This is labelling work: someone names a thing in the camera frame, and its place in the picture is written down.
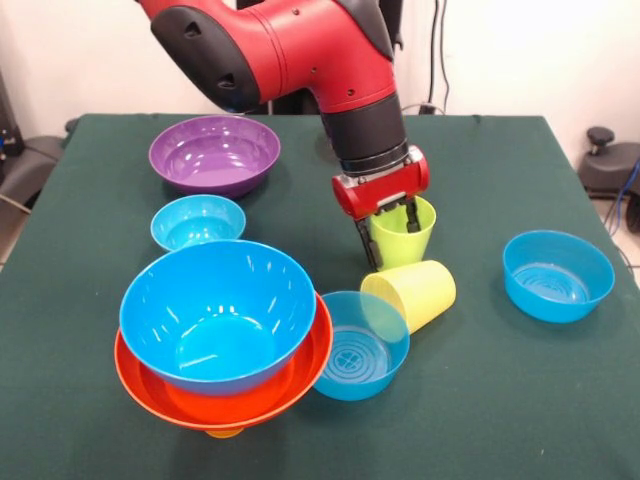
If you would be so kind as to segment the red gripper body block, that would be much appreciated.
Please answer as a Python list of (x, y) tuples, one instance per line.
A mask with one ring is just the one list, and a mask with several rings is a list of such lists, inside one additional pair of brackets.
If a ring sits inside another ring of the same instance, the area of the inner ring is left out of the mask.
[(428, 162), (415, 145), (408, 157), (388, 170), (361, 177), (340, 174), (332, 178), (334, 196), (342, 210), (354, 220), (362, 220), (403, 199), (424, 192), (430, 180)]

